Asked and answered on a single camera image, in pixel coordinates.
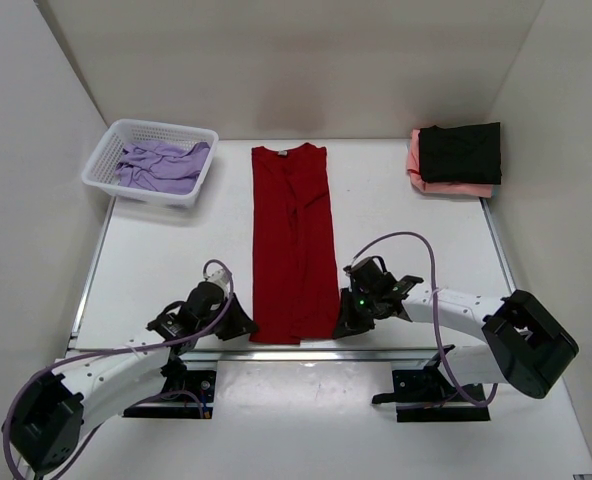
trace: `white floor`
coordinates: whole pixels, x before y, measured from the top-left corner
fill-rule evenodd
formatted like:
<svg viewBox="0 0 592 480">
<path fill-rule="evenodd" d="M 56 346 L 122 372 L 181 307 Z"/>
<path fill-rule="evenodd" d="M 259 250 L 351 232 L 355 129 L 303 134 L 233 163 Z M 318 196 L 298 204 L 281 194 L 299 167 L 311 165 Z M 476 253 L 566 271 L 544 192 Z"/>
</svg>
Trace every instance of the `white floor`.
<svg viewBox="0 0 592 480">
<path fill-rule="evenodd" d="M 507 287 L 478 200 L 423 197 L 404 172 L 404 141 L 317 141 L 328 148 L 339 269 L 376 236 L 415 230 L 428 237 L 441 286 L 480 295 Z M 183 299 L 212 257 L 233 270 L 251 313 L 250 149 L 299 142 L 219 144 L 198 208 L 189 215 L 118 201 L 89 296 L 78 348 L 113 347 L 144 328 L 167 303 Z M 397 275 L 427 278 L 414 239 L 375 252 Z M 345 277 L 339 272 L 339 282 Z M 445 342 L 475 344 L 461 334 Z M 428 325 L 384 321 L 339 342 L 295 348 L 431 347 Z M 246 339 L 202 348 L 259 348 Z M 221 362 L 210 421 L 115 417 L 66 478 L 571 479 L 592 460 L 562 382 L 544 400 L 501 388 L 491 422 L 397 424 L 392 406 L 370 405 L 391 391 L 387 363 Z"/>
</svg>

